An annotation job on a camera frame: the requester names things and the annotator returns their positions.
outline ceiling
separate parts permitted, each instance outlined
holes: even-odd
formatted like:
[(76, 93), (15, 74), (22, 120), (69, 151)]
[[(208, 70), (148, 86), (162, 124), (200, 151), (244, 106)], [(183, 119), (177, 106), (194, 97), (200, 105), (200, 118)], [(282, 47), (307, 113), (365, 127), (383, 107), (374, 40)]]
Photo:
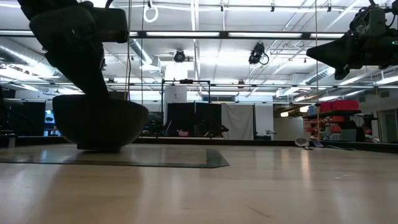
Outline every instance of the ceiling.
[[(96, 6), (103, 6), (106, 0), (94, 0)], [(295, 32), (346, 32), (359, 8), (368, 6), (368, 0), (318, 0), (320, 12), (315, 15), (315, 0), (198, 0), (198, 16), (195, 30), (233, 30), (233, 31), (295, 31)], [(331, 2), (332, 11), (324, 11)], [(132, 0), (131, 30), (193, 30), (191, 0), (152, 0), (157, 6), (159, 16), (154, 22), (143, 19), (143, 1)], [(378, 0), (376, 3), (384, 6), (391, 1)], [(29, 30), (29, 21), (17, 6), (16, 0), (0, 0), (0, 30)], [(113, 7), (120, 7), (128, 14), (128, 0), (114, 0)], [(154, 10), (147, 12), (147, 17), (153, 18)], [(29, 49), (39, 55), (44, 51), (40, 43), (31, 37), (8, 37), (9, 40)], [(192, 39), (142, 39), (137, 40), (142, 48), (150, 55), (158, 56), (162, 67), (171, 63), (176, 50), (184, 50), (185, 54), (194, 58), (194, 43)], [(200, 39), (200, 53), (198, 63), (201, 80), (213, 83), (285, 83), (301, 84), (304, 80), (316, 74), (317, 62), (305, 56), (309, 47), (327, 43), (328, 41), (313, 40), (236, 40), (236, 39)], [(269, 49), (270, 63), (266, 66), (251, 67), (248, 58), (257, 42), (263, 42)], [(127, 44), (104, 44), (107, 66), (103, 72), (105, 79), (115, 78), (117, 82), (124, 82), (126, 76)], [(193, 62), (187, 62), (188, 78), (195, 79)], [(161, 81), (161, 74), (141, 71), (138, 61), (132, 62), (132, 81), (139, 82), (141, 76), (145, 82)], [(351, 72), (349, 77), (364, 73)], [(17, 80), (25, 81), (26, 77)], [(339, 82), (332, 78), (325, 78), (320, 85), (337, 85)], [(259, 89), (262, 91), (277, 91), (278, 88)]]

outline black panel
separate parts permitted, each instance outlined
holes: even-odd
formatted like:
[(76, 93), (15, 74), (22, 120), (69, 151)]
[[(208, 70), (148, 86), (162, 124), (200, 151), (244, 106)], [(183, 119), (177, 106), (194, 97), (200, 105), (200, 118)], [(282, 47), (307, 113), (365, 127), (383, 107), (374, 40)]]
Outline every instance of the black panel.
[(221, 105), (213, 103), (196, 103), (196, 124), (206, 123), (209, 132), (214, 136), (221, 135)]
[(193, 135), (195, 125), (194, 103), (168, 103), (167, 125), (170, 125), (169, 136), (178, 136), (177, 130), (188, 131)]
[(25, 102), (11, 107), (10, 128), (19, 136), (43, 136), (45, 103)]
[(15, 98), (15, 90), (4, 90), (3, 89), (2, 97), (5, 99), (14, 99)]
[(118, 92), (118, 91), (111, 91), (109, 92), (109, 96), (115, 99), (124, 100), (126, 93), (125, 92)]

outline storage shelf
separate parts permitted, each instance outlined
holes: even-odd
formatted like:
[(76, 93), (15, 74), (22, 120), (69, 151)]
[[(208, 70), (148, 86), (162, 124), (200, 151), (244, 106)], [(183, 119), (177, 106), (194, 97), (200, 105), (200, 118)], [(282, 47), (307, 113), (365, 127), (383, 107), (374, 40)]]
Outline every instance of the storage shelf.
[[(324, 118), (327, 116), (349, 116), (349, 115), (354, 115), (354, 114), (358, 114), (361, 113), (360, 110), (335, 110), (335, 111), (327, 111), (327, 112), (323, 112), (323, 113), (319, 113), (319, 117), (320, 118)], [(318, 115), (317, 114), (311, 114), (311, 115), (307, 115), (307, 116), (303, 116), (304, 119), (307, 118), (317, 118)]]

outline white backdrop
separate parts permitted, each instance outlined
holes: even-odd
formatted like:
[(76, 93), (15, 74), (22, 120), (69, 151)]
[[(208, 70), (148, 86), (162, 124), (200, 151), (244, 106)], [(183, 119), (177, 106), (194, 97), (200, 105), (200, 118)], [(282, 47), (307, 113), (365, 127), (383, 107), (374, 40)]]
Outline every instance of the white backdrop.
[(229, 129), (224, 139), (254, 140), (253, 105), (222, 103), (221, 124)]

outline red container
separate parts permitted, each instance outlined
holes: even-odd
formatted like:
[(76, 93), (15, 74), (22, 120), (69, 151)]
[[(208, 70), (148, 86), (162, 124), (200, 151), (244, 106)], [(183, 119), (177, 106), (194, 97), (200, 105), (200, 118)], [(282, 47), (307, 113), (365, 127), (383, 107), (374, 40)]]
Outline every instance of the red container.
[(331, 103), (332, 102), (323, 102), (323, 103), (321, 103), (320, 113), (331, 111)]
[(356, 100), (336, 100), (331, 102), (331, 110), (359, 110)]
[(343, 122), (344, 121), (344, 116), (333, 116), (330, 120), (330, 122)]
[(330, 130), (333, 132), (333, 133), (340, 133), (341, 132), (341, 127), (340, 126), (331, 126), (330, 127)]

